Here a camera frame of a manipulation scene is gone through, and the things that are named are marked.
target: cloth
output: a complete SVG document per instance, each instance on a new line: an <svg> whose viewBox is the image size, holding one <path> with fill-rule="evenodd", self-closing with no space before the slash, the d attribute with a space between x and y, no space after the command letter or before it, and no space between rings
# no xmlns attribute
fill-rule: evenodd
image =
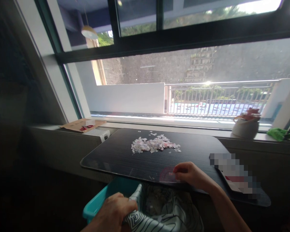
<svg viewBox="0 0 290 232"><path fill-rule="evenodd" d="M188 193L141 183L129 197L138 211L124 219L132 232L203 231L203 222Z"/></svg>
<svg viewBox="0 0 290 232"><path fill-rule="evenodd" d="M271 128L268 132L268 135L272 136L278 142L284 141L285 139L290 139L290 133L287 130L280 128Z"/></svg>

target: wooden table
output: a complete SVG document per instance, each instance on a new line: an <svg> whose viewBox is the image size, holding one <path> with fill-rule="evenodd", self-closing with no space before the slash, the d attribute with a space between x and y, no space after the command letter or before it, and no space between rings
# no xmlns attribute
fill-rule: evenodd
<svg viewBox="0 0 290 232"><path fill-rule="evenodd" d="M165 131L153 131L157 135L164 134L172 143L181 145L181 152L167 148L163 151L150 153L132 153L131 144L139 137L154 139L156 136L149 136L148 130L122 128L116 131L110 138L100 144L95 150L89 153L81 161L83 168L93 169L108 174L137 179L139 181L150 182L151 184L166 185L184 191L196 191L186 183L161 183L159 177L161 172L167 167L174 167L178 163L192 161L202 171L209 175L223 190L231 200L245 202L253 205L267 207L271 205L268 195L261 189L259 199L249 199L248 195L235 193L222 179L219 170L210 166L210 153L229 153L222 143L215 137L208 135L184 134Z"/></svg>

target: metal railing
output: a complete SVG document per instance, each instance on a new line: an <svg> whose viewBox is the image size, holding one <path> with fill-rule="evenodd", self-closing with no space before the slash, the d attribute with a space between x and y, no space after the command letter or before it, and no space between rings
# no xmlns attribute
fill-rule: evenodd
<svg viewBox="0 0 290 232"><path fill-rule="evenodd" d="M167 113L236 116L249 107L262 112L280 80L166 84Z"/></svg>

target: cardboard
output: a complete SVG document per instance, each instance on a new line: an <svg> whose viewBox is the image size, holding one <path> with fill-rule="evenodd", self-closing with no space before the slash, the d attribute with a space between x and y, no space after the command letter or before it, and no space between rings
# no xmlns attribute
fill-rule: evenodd
<svg viewBox="0 0 290 232"><path fill-rule="evenodd" d="M72 130L72 131L78 131L78 132L82 132L82 133L86 133L88 131L91 131L101 125L103 125L104 123L106 123L106 121L100 121L100 120L96 120L95 121L95 125L92 128L87 128L87 130L81 130L81 128L86 125L86 121L87 120L91 120L91 119L79 119L77 121L74 122L70 122L67 124L64 124L62 126L60 126L61 128L65 128L68 130Z"/></svg>

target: paper scrap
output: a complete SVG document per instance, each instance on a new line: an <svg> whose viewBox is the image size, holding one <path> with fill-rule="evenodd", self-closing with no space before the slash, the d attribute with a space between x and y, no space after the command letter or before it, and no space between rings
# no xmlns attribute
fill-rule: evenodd
<svg viewBox="0 0 290 232"><path fill-rule="evenodd" d="M154 153L158 152L158 150L164 150L165 148L174 148L175 151L181 152L179 147L179 144L171 143L170 140L164 135L158 135L157 138L148 141L147 138L139 137L131 144L133 154L136 152L142 153L143 151L150 151L150 153Z"/></svg>

